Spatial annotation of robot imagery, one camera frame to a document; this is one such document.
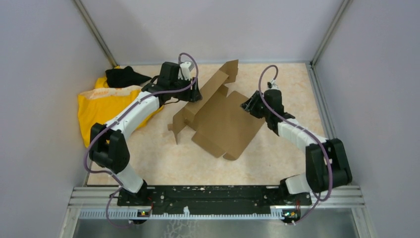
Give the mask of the brown cardboard box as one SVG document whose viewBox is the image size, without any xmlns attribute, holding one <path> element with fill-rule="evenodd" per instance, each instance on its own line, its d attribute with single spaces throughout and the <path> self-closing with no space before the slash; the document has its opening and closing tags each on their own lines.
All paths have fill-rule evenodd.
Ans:
<svg viewBox="0 0 420 238">
<path fill-rule="evenodd" d="M 265 123 L 245 112 L 240 105 L 248 97 L 232 91 L 228 83 L 234 83 L 239 61 L 227 61 L 200 89 L 202 99 L 188 102 L 168 125 L 175 141 L 186 127 L 195 131 L 192 141 L 216 158 L 237 160 Z"/>
</svg>

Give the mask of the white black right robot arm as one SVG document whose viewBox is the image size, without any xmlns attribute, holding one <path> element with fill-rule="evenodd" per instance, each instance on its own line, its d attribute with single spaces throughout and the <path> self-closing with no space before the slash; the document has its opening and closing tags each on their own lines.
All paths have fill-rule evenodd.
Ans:
<svg viewBox="0 0 420 238">
<path fill-rule="evenodd" d="M 256 91 L 241 108 L 258 119 L 276 135 L 288 140 L 305 155 L 305 172 L 280 182 L 279 199 L 292 204 L 299 193 L 329 191 L 349 184 L 353 180 L 343 142 L 338 138 L 326 139 L 301 126 L 286 112 L 280 90 Z"/>
</svg>

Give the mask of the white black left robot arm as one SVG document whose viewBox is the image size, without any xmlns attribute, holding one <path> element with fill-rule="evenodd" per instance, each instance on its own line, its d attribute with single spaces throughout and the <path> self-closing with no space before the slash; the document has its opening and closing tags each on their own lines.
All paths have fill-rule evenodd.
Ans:
<svg viewBox="0 0 420 238">
<path fill-rule="evenodd" d="M 164 62 L 160 73 L 142 89 L 139 95 L 113 119 L 91 127 L 91 142 L 86 158 L 110 174 L 129 192 L 129 199 L 143 205 L 149 198 L 145 181 L 129 164 L 130 152 L 127 141 L 136 128 L 152 113 L 174 98 L 184 102 L 202 99 L 198 77 L 191 72 L 196 64 L 191 61 Z"/>
</svg>

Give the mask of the black cloth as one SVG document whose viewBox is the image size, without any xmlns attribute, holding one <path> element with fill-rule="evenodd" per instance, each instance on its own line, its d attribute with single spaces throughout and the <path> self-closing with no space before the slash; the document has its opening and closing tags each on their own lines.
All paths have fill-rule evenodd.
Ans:
<svg viewBox="0 0 420 238">
<path fill-rule="evenodd" d="M 152 78 L 134 71 L 131 66 L 125 68 L 113 68 L 105 71 L 106 82 L 111 88 L 125 88 L 129 86 L 141 86 Z"/>
</svg>

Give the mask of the yellow cloth garment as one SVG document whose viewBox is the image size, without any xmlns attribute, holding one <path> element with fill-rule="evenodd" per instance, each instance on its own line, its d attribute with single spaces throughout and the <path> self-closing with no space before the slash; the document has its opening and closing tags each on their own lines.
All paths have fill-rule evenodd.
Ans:
<svg viewBox="0 0 420 238">
<path fill-rule="evenodd" d="M 95 123 L 104 124 L 128 107 L 140 94 L 141 86 L 111 88 L 106 75 L 96 80 L 94 89 L 79 93 L 78 121 L 85 147 L 90 144 L 90 131 Z"/>
</svg>

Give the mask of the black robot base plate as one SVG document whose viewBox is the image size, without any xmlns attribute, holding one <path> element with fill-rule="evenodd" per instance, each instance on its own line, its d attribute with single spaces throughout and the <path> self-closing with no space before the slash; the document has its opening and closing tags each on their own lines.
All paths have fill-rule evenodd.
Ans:
<svg viewBox="0 0 420 238">
<path fill-rule="evenodd" d="M 153 215 L 260 215 L 271 206 L 311 205 L 309 193 L 288 195 L 271 185 L 154 185 L 138 193 L 122 190 L 118 206 L 151 206 Z"/>
</svg>

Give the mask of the aluminium frame rail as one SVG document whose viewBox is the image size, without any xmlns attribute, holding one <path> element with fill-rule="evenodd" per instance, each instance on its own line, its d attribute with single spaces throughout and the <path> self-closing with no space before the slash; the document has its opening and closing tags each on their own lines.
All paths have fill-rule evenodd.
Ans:
<svg viewBox="0 0 420 238">
<path fill-rule="evenodd" d="M 316 202 L 314 195 L 301 193 L 283 197 L 277 186 L 264 185 L 156 185 L 147 188 L 146 198 L 136 198 L 114 186 L 75 187 L 68 205 L 71 207 L 145 206 L 153 202 L 173 206 L 176 202 L 249 202 L 252 206 L 310 207 Z"/>
</svg>

